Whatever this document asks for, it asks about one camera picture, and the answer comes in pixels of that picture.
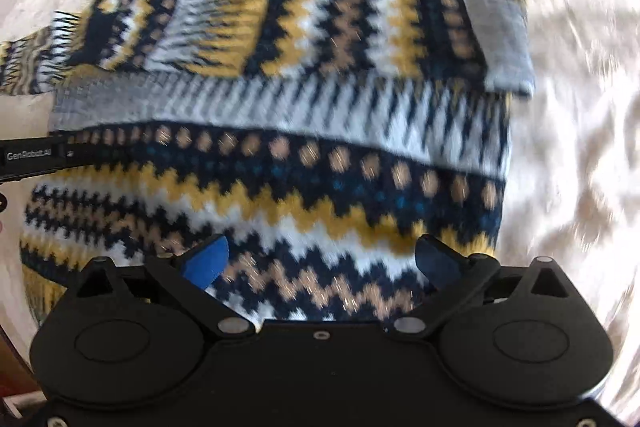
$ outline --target black mount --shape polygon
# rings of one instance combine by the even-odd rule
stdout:
[[[407,316],[257,333],[181,275],[197,251],[82,270],[31,346],[49,400],[26,426],[620,426],[589,398],[610,341],[551,258],[501,267],[423,236],[437,291]]]
[[[0,185],[96,163],[98,147],[91,143],[68,143],[60,135],[0,140]],[[0,192],[0,213],[7,205],[5,195]]]

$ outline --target bed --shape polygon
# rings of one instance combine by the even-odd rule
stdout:
[[[20,0],[0,26],[19,38],[55,9],[89,0]],[[528,0],[536,93],[513,103],[513,156],[497,257],[551,255],[612,338],[616,362],[600,393],[629,425],[640,420],[640,0]],[[0,100],[0,137],[46,131],[50,93]],[[28,124],[17,128],[12,121]],[[17,232],[33,182],[3,187],[0,283],[5,329],[26,354],[35,327],[19,281]]]

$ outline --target knitted sweater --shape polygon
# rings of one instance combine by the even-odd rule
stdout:
[[[51,130],[103,145],[28,205],[38,318],[94,255],[211,233],[209,292],[253,320],[406,312],[419,235],[492,253],[532,93],[522,0],[94,0],[0,56],[5,92],[57,89]]]

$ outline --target white fabric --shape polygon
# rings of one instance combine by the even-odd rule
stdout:
[[[0,39],[87,1],[21,0]],[[640,419],[639,20],[640,0],[529,0],[537,91],[513,105],[498,240],[503,263],[554,256],[606,325],[616,363],[600,400],[630,424]]]

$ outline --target white stripe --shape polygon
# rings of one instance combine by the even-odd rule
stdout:
[[[162,38],[147,55],[146,71],[176,71],[175,62],[194,62],[198,42],[206,38],[211,28],[212,14],[221,0],[177,0],[174,15]]]
[[[353,230],[339,239],[332,239],[322,223],[316,223],[311,229],[301,232],[292,216],[284,216],[275,225],[270,225],[261,212],[255,214],[252,219],[244,219],[238,205],[231,206],[226,214],[220,214],[213,201],[204,204],[202,210],[195,211],[191,207],[188,196],[183,196],[177,201],[168,201],[168,195],[164,189],[151,194],[144,185],[133,187],[115,180],[106,183],[96,182],[88,176],[80,175],[72,179],[53,175],[40,183],[36,190],[44,190],[48,195],[52,195],[54,190],[58,190],[58,193],[65,190],[69,193],[77,191],[79,194],[86,191],[91,195],[98,194],[100,199],[110,197],[111,201],[118,201],[124,198],[127,206],[139,201],[144,204],[145,213],[148,216],[152,216],[159,208],[166,212],[169,222],[174,222],[180,215],[186,216],[188,227],[192,232],[201,230],[205,225],[210,225],[214,233],[233,229],[234,235],[229,239],[236,243],[242,243],[250,234],[256,233],[260,238],[260,246],[266,251],[273,250],[278,241],[286,241],[290,245],[290,253],[299,261],[306,257],[307,250],[318,248],[324,263],[329,267],[335,266],[346,253],[350,253],[360,275],[366,274],[372,264],[383,263],[392,281],[398,279],[407,270],[418,273],[418,277],[421,277],[415,266],[412,250],[404,252],[402,257],[395,256],[386,240],[364,247],[358,234]],[[65,240],[69,245],[76,243],[71,238]]]
[[[95,252],[98,252],[100,255],[111,257],[116,266],[139,266],[143,264],[142,252],[136,252],[132,258],[126,257],[124,255],[125,247],[120,241],[114,243],[111,248],[107,248],[104,243],[104,237],[100,235],[86,235],[84,232],[79,232],[78,238],[75,239],[76,234],[73,233],[73,237],[71,235],[67,237],[68,230],[63,227],[57,229],[55,234],[52,234],[46,227],[46,223],[37,226],[35,220],[33,220],[30,223],[25,223],[22,231],[27,238],[34,238],[43,242],[55,240],[65,248],[80,251],[81,260],[86,263],[94,256]]]
[[[304,30],[304,34],[296,41],[295,47],[298,50],[304,50],[305,54],[300,58],[299,64],[284,68],[283,76],[298,78],[306,66],[312,66],[316,62],[318,58],[316,42],[326,37],[326,32],[320,29],[320,25],[329,16],[325,7],[330,2],[331,0],[309,0],[304,4],[306,15],[297,21]]]
[[[386,79],[383,81],[383,89],[379,89],[375,86],[376,78],[380,79],[374,74],[369,75],[366,86],[360,88],[356,105],[349,111],[347,94],[356,86],[353,76],[328,76],[321,80],[313,76],[308,80],[295,81],[264,77],[220,80],[194,77],[185,73],[162,74],[161,78],[150,74],[140,74],[138,77],[114,74],[113,78],[96,82],[90,87],[76,86],[60,91],[51,118],[51,130],[75,131],[101,124],[138,123],[148,120],[240,129],[264,128],[341,140],[405,156],[424,165],[504,178],[506,160],[499,155],[501,131],[507,126],[504,121],[503,101],[481,98],[472,115],[469,116],[460,108],[456,113],[452,113],[452,91],[442,89],[437,107],[433,109],[436,112],[433,121],[426,130],[424,143],[420,143],[419,140],[425,132],[427,110],[420,110],[414,122],[409,123],[409,92],[402,93],[398,108],[391,115],[390,132],[386,133],[395,81]],[[234,87],[234,94],[227,97],[226,91],[230,82],[241,85],[248,82],[249,89],[246,95],[240,97],[240,87]],[[284,107],[284,102],[276,104],[278,111],[273,110],[273,98],[281,82],[287,83],[289,96],[300,86],[300,82],[304,82],[299,100],[293,104],[289,103],[290,114],[287,114],[286,108],[280,110]],[[312,104],[311,97],[318,85],[321,92],[318,100]],[[334,91],[340,85],[341,89],[345,90],[345,97],[340,98],[339,103],[331,108]],[[429,84],[426,84],[421,105],[431,103],[432,91],[428,86]],[[378,103],[371,115],[370,125],[366,127],[374,89],[379,89]],[[459,96],[460,107],[466,107],[468,93],[461,93]],[[69,111],[66,98],[75,100],[72,111]],[[485,118],[488,104],[491,104],[491,122]],[[463,128],[469,118],[471,131],[469,136],[465,137]],[[452,119],[453,125],[445,136],[447,121]],[[342,122],[343,125],[338,126],[337,122]],[[409,140],[405,140],[407,125]],[[485,129],[488,131],[488,139],[482,142],[482,131]]]

